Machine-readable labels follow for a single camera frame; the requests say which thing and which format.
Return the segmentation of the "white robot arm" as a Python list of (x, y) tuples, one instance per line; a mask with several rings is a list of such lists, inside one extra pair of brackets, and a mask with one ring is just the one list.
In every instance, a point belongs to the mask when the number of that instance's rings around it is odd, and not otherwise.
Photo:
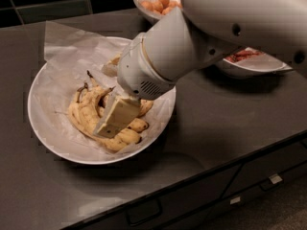
[(94, 132), (114, 137), (136, 116), (142, 100), (155, 100), (189, 72), (243, 48), (258, 49), (307, 75), (307, 0), (181, 0), (128, 45), (117, 82)]

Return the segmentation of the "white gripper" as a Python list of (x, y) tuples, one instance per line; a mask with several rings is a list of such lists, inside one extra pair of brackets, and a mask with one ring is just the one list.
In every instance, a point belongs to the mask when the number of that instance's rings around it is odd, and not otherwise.
[(117, 76), (118, 84), (131, 96), (109, 96), (104, 115), (93, 131), (98, 137), (113, 138), (138, 116), (140, 99), (155, 100), (175, 87), (173, 81), (161, 77), (154, 69), (145, 49), (144, 33), (139, 34), (122, 55), (118, 53), (105, 63), (102, 72), (112, 78)]

